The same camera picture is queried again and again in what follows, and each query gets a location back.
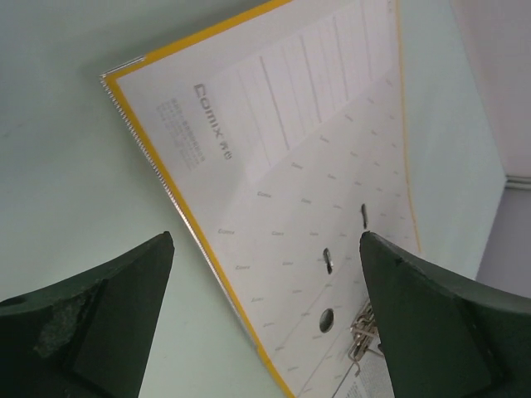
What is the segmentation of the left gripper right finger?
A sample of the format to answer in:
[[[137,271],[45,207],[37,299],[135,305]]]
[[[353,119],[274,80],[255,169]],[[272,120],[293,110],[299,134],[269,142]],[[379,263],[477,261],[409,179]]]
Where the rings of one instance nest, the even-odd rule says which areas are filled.
[[[360,239],[396,397],[528,397],[530,300],[422,260],[374,232]]]

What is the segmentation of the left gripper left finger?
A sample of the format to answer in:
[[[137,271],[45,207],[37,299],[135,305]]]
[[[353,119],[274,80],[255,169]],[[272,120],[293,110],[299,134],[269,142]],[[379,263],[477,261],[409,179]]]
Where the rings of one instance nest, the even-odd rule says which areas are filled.
[[[3,397],[137,397],[174,256],[165,231],[1,302]]]

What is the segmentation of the printed paper stack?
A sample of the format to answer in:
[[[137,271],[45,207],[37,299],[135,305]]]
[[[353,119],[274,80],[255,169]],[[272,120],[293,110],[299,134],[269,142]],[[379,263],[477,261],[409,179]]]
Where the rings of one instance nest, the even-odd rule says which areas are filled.
[[[352,365],[343,379],[335,398],[393,398],[387,363],[379,349],[380,340],[373,340],[360,360],[360,368]]]

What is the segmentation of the yellow ring binder folder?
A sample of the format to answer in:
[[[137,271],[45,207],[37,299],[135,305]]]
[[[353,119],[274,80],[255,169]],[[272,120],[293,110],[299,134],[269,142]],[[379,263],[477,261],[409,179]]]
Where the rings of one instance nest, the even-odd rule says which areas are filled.
[[[396,1],[269,1],[101,84],[288,397],[334,397],[365,231],[420,249]]]

